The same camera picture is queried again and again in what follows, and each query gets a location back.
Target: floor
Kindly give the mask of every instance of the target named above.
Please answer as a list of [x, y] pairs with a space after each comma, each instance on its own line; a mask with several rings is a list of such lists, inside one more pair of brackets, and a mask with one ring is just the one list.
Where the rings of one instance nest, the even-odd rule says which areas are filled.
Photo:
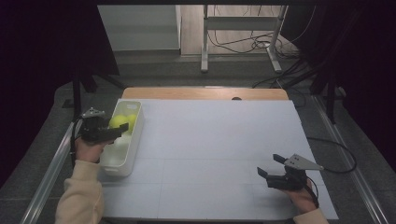
[[[219, 6], [210, 8], [209, 12], [216, 15], [256, 15], [259, 7], [227, 7]], [[261, 14], [272, 16], [277, 7], [266, 7]], [[194, 14], [192, 18], [202, 18], [202, 10], [198, 6], [185, 6], [183, 13]], [[182, 55], [134, 55], [131, 52], [115, 52], [120, 68], [120, 76], [116, 80], [127, 86], [224, 86], [245, 87], [268, 77], [276, 77], [265, 52], [259, 49], [249, 54], [236, 54], [227, 49], [209, 48], [209, 73], [200, 72], [200, 52], [202, 39], [194, 35], [195, 30], [201, 29], [200, 20], [187, 21], [183, 19]], [[235, 41], [250, 37], [251, 32], [244, 33], [216, 33], [220, 43]], [[230, 48], [246, 51], [251, 49], [250, 42], [232, 44]], [[286, 52], [294, 54], [292, 45]], [[284, 68], [290, 67], [295, 61], [282, 59]], [[95, 78], [99, 88], [96, 93], [83, 93], [85, 106], [101, 106], [106, 111], [111, 111], [122, 90], [102, 80]], [[288, 90], [290, 99], [295, 103], [296, 110], [301, 118], [307, 136], [333, 138], [341, 136], [341, 142], [348, 146], [359, 162], [359, 169], [354, 175], [332, 175], [323, 173], [323, 178], [329, 188], [332, 201], [340, 220], [331, 223], [374, 223], [368, 204], [379, 204], [386, 220], [377, 223], [396, 223], [396, 174], [384, 162], [380, 153], [375, 149], [370, 139], [360, 130], [359, 126], [350, 118], [342, 107], [342, 100], [336, 101], [335, 119], [337, 124], [334, 129], [329, 129], [323, 118], [319, 100], [310, 95], [308, 79]], [[257, 88], [269, 88], [270, 84], [263, 82]], [[66, 84], [55, 93], [55, 104], [49, 113], [47, 121], [37, 135], [25, 158], [14, 172], [13, 176], [0, 189], [0, 219], [5, 223], [17, 223], [31, 202], [36, 189], [49, 166], [53, 155], [60, 145], [65, 131], [73, 117], [73, 110], [64, 107], [64, 102], [72, 97], [71, 84]], [[333, 146], [320, 142], [310, 142], [317, 161], [330, 167], [346, 167], [343, 151]], [[53, 223], [54, 209], [63, 193], [63, 181], [71, 175], [71, 167], [66, 158], [62, 171], [51, 188], [49, 198], [42, 211], [38, 211], [37, 223]], [[125, 220], [108, 220], [102, 223], [130, 223]]]

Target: sleeve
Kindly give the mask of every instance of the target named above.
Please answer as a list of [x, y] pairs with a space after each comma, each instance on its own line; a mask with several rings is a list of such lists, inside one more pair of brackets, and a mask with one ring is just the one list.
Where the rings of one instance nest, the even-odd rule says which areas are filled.
[[99, 223], [104, 211], [102, 185], [97, 180], [100, 165], [76, 161], [71, 178], [64, 181], [55, 223]]
[[312, 212], [308, 212], [293, 218], [296, 224], [329, 224], [326, 217], [323, 215], [321, 210], [318, 208]]

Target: white table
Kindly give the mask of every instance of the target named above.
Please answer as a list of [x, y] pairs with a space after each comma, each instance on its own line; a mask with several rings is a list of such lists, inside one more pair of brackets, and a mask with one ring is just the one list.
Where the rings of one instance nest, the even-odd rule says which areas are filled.
[[[100, 174], [105, 217], [254, 221], [297, 214], [257, 175], [258, 166], [283, 175], [274, 153], [315, 161], [292, 101], [135, 100], [145, 125], [134, 169], [124, 178]], [[320, 173], [307, 173], [323, 213], [337, 219]]]

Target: plastic container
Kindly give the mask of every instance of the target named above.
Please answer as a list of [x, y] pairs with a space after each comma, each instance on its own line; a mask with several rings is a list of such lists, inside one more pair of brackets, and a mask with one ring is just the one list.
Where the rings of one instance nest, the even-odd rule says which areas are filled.
[[144, 115], [140, 102], [119, 100], [112, 117], [122, 114], [136, 115], [132, 133], [123, 133], [114, 144], [105, 147], [100, 165], [107, 175], [127, 176], [134, 167], [134, 157], [139, 145], [140, 135], [144, 125]]

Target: metal frame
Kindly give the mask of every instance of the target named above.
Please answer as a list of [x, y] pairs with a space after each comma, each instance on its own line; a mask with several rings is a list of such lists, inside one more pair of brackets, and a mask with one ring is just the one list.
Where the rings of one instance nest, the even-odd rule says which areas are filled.
[[201, 72], [208, 71], [208, 45], [209, 30], [244, 30], [244, 31], [274, 31], [269, 45], [266, 45], [268, 56], [276, 73], [281, 73], [282, 68], [276, 57], [275, 45], [279, 36], [280, 27], [286, 13], [286, 6], [281, 6], [277, 17], [208, 17], [207, 5], [204, 5], [204, 41], [201, 51]]

